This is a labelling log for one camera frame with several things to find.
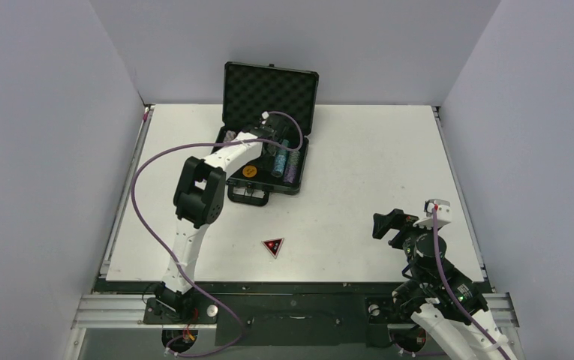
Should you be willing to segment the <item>yellow round button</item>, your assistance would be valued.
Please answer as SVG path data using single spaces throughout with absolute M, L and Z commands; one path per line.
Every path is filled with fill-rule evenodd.
M 242 169 L 242 175 L 248 179 L 255 177 L 257 172 L 257 168 L 253 165 L 247 165 Z

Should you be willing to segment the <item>triangular all-in button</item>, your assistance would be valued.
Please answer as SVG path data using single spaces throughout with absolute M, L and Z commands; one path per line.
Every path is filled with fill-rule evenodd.
M 277 259 L 280 253 L 281 247 L 284 244 L 284 238 L 274 238 L 270 240 L 262 241 L 261 244 L 270 253 L 270 255 Z

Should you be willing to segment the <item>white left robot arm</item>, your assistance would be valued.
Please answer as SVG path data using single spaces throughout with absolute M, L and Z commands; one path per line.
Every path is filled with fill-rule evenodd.
M 191 315 L 200 246 L 223 210 L 227 180 L 264 155 L 299 150 L 303 140 L 302 130 L 291 116 L 264 112 L 259 124 L 241 130 L 230 141 L 215 144 L 215 152 L 185 161 L 173 196 L 176 237 L 172 247 L 164 246 L 170 265 L 161 285 L 155 288 L 157 300 L 164 303 L 164 314 L 173 322 L 182 323 Z

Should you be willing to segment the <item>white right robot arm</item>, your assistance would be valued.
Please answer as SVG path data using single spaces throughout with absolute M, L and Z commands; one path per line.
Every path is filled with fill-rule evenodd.
M 452 221 L 449 202 L 428 199 L 424 213 L 418 217 L 395 208 L 374 214 L 373 238 L 396 230 L 388 244 L 403 251 L 407 265 L 401 272 L 406 281 L 392 291 L 392 304 L 369 305 L 369 317 L 389 311 L 412 323 L 408 330 L 388 333 L 400 356 L 418 358 L 420 348 L 433 340 L 449 359 L 515 359 L 482 290 L 446 258 L 440 231 Z

